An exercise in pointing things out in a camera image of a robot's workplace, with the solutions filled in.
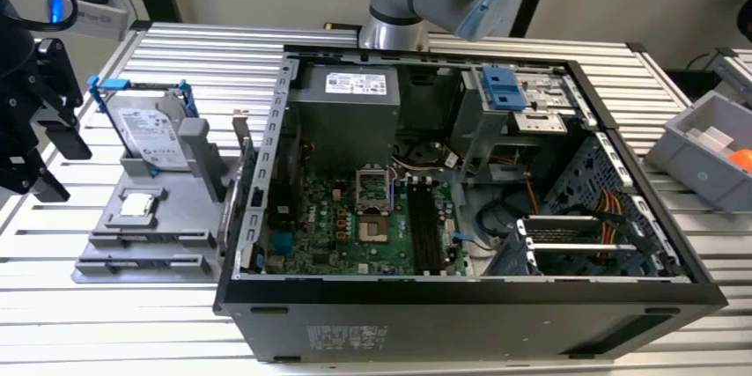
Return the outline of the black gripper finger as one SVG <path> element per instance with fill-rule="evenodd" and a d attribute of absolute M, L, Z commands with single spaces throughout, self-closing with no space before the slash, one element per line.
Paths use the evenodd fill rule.
<path fill-rule="evenodd" d="M 78 134 L 74 113 L 84 97 L 64 43 L 56 38 L 41 39 L 34 45 L 34 60 L 37 72 L 29 87 L 42 104 L 34 122 L 66 159 L 88 160 L 92 152 Z"/>
<path fill-rule="evenodd" d="M 1 156 L 1 189 L 18 195 L 30 194 L 42 203 L 64 203 L 70 196 L 38 153 Z"/>

